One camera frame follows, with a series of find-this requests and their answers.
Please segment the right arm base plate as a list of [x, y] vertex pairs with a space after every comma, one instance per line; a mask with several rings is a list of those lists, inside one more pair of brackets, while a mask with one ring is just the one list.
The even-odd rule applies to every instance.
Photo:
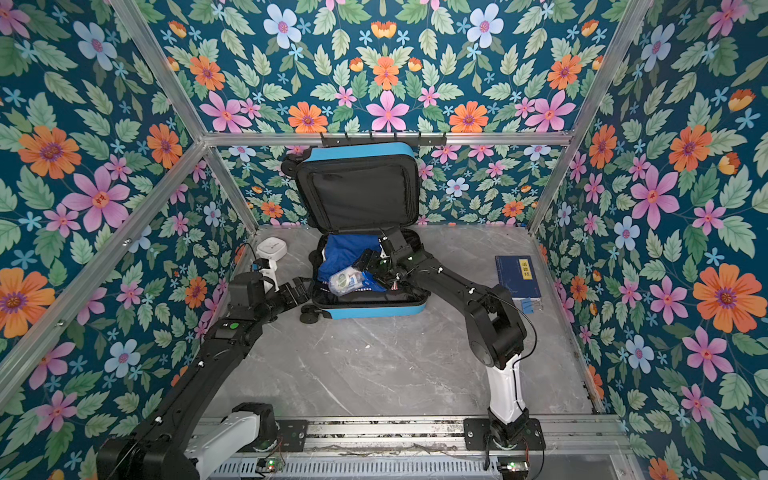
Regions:
[[546, 441], [536, 418], [520, 418], [509, 425], [489, 418], [465, 418], [462, 422], [468, 451], [544, 451]]

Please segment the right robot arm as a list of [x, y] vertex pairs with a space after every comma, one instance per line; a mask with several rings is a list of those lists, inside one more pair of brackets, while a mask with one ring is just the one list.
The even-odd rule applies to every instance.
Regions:
[[398, 228], [382, 231], [379, 242], [384, 260], [373, 269], [377, 281], [387, 286], [403, 281], [463, 314], [469, 348], [488, 376], [490, 436], [504, 448], [516, 444], [529, 421], [520, 379], [527, 330], [509, 291], [502, 285], [472, 282], [446, 268]]

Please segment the dark blue book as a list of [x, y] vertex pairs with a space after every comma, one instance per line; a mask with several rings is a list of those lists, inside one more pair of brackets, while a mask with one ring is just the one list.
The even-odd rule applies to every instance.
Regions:
[[533, 261], [530, 255], [503, 255], [495, 257], [499, 283], [515, 300], [541, 298]]

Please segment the clear jar blue lid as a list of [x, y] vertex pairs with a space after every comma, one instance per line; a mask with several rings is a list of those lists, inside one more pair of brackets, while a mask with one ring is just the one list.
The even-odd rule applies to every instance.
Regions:
[[364, 288], [365, 280], [362, 271], [349, 266], [329, 278], [328, 289], [333, 295], [341, 297]]

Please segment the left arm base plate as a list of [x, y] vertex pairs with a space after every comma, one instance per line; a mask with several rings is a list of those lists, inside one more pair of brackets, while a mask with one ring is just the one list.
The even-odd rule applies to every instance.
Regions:
[[308, 429], [307, 420], [271, 420], [267, 424], [263, 449], [283, 453], [303, 452]]

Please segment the blue suitcase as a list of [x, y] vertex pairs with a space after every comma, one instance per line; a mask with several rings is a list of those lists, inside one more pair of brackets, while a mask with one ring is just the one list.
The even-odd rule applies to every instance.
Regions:
[[312, 295], [300, 320], [410, 316], [424, 310], [429, 294], [409, 288], [333, 295], [317, 278], [329, 235], [375, 235], [392, 228], [410, 229], [419, 217], [419, 165], [404, 143], [309, 148], [288, 153], [281, 171], [295, 181], [308, 223], [321, 239], [310, 254]]

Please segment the blue t-shirt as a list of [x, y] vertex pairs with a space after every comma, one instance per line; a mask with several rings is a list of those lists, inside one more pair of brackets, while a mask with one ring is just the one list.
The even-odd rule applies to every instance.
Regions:
[[366, 272], [367, 261], [364, 260], [367, 253], [370, 253], [370, 259], [377, 259], [380, 252], [379, 238], [375, 235], [329, 235], [322, 250], [324, 260], [318, 267], [317, 278], [328, 288], [333, 274], [352, 266], [362, 271], [366, 278], [365, 287], [358, 291], [386, 292], [387, 289]]

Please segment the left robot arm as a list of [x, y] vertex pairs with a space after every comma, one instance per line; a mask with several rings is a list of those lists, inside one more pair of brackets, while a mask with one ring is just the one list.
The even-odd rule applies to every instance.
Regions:
[[131, 433], [107, 440], [96, 456], [100, 479], [206, 479], [240, 448], [259, 438], [273, 441], [272, 408], [253, 404], [226, 417], [213, 432], [194, 435], [215, 394], [247, 357], [263, 328], [307, 303], [313, 281], [296, 277], [271, 290], [259, 272], [230, 283], [225, 314], [204, 337], [186, 372]]

